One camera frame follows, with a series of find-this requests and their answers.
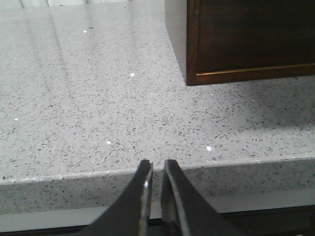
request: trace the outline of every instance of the white surface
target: white surface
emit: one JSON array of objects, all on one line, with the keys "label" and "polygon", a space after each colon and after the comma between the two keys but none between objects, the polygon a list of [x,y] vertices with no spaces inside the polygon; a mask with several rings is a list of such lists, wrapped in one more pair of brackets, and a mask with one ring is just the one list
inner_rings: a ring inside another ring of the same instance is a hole
[{"label": "white surface", "polygon": [[47,0],[49,6],[68,6],[86,4],[86,0]]},{"label": "white surface", "polygon": [[20,0],[1,0],[0,11],[22,8]]},{"label": "white surface", "polygon": [[21,0],[24,8],[48,7],[47,0]]},{"label": "white surface", "polygon": [[315,156],[314,77],[186,87],[161,1],[6,11],[0,26],[0,184],[145,158],[161,169]]}]

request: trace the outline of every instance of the gold trim strip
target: gold trim strip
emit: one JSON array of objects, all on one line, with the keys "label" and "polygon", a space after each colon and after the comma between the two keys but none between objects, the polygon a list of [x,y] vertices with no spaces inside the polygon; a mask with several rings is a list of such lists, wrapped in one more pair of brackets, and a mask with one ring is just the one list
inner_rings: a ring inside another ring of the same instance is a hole
[{"label": "gold trim strip", "polygon": [[236,73],[236,72],[248,72],[248,71],[256,71],[256,70],[286,69],[286,68],[296,68],[296,67],[304,67],[304,66],[312,66],[312,65],[315,66],[315,63],[298,64],[298,65],[267,66],[267,67],[257,67],[257,68],[248,68],[248,69],[235,69],[235,70],[220,70],[220,71],[214,71],[214,72],[197,73],[197,76],[198,75],[228,74],[228,73]]}]

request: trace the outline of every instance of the gray speckles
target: gray speckles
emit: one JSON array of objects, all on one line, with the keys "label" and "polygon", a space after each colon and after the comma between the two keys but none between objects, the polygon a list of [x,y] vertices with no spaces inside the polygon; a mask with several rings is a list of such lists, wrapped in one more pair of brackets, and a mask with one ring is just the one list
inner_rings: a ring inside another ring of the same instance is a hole
[{"label": "gray speckles", "polygon": [[[206,197],[286,191],[315,187],[315,159],[184,169]],[[163,171],[153,174],[152,200],[160,198]],[[0,186],[1,213],[99,207],[112,204],[132,174],[60,178]]]},{"label": "gray speckles", "polygon": [[124,4],[0,13],[0,173],[10,176],[0,188],[12,204],[40,192],[40,179],[76,176],[63,194],[75,196],[90,174],[134,171],[145,158],[161,170],[166,158],[198,168],[315,155],[314,77],[186,87],[163,1]]}]

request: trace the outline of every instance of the speckled countertop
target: speckled countertop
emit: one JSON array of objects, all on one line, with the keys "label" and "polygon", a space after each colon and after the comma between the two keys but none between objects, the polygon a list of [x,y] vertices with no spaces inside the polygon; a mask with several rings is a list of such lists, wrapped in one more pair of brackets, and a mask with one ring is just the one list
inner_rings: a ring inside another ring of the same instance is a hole
[{"label": "speckled countertop", "polygon": [[315,77],[186,87],[163,8],[0,12],[0,212],[27,211],[19,195],[63,179],[129,179],[144,158],[156,170],[168,158],[188,169],[313,161]]}]

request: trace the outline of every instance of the dark wood cabinet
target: dark wood cabinet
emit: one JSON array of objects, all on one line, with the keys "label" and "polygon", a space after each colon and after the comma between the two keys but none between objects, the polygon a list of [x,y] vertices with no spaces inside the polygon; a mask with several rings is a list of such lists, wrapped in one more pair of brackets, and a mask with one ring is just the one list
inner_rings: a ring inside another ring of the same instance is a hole
[{"label": "dark wood cabinet", "polygon": [[315,74],[314,0],[165,0],[187,85]]}]

